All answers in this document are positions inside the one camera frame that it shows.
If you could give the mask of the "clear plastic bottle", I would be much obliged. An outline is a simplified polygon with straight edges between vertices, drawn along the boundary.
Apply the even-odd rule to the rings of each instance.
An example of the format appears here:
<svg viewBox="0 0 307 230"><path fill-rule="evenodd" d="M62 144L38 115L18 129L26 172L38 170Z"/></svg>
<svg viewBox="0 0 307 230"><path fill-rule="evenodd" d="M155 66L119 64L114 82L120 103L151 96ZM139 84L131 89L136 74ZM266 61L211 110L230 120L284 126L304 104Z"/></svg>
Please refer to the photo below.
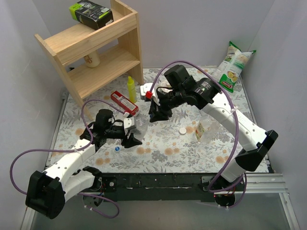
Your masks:
<svg viewBox="0 0 307 230"><path fill-rule="evenodd" d="M139 141L143 141L144 136L148 129L148 119L147 117L137 117L135 118L136 128L133 130L134 137Z"/></svg>

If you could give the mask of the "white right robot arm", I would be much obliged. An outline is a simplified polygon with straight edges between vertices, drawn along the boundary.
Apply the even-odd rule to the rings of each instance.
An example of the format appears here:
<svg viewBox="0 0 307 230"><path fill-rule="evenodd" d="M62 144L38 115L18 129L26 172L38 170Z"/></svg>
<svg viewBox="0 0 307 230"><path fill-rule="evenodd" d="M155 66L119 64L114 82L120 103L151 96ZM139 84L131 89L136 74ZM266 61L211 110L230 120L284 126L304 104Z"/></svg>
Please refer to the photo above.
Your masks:
<svg viewBox="0 0 307 230"><path fill-rule="evenodd" d="M171 86L168 93L147 91L145 94L151 99L150 122L168 120L172 109L182 104L195 106L213 117L234 136L235 144L242 146L235 158L228 158L228 164L217 177L232 183L246 171L255 171L277 140L277 132L258 127L235 109L225 89L209 74L194 80L183 65L175 65L164 73L164 77Z"/></svg>

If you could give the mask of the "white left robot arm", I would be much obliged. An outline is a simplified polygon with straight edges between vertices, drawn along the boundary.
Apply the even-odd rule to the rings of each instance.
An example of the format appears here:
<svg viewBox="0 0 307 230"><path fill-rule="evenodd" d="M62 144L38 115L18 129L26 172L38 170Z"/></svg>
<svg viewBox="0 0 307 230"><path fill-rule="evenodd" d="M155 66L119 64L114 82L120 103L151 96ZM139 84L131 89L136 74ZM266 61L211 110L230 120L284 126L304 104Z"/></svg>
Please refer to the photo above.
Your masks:
<svg viewBox="0 0 307 230"><path fill-rule="evenodd" d="M119 139L124 148L141 145L135 118L124 114L115 119L108 109L99 110L95 121L89 123L80 138L59 161L43 172L35 171L29 180L25 204L27 207L54 219L65 203L82 191L104 193L108 180L102 173L82 164L94 156L108 139Z"/></svg>

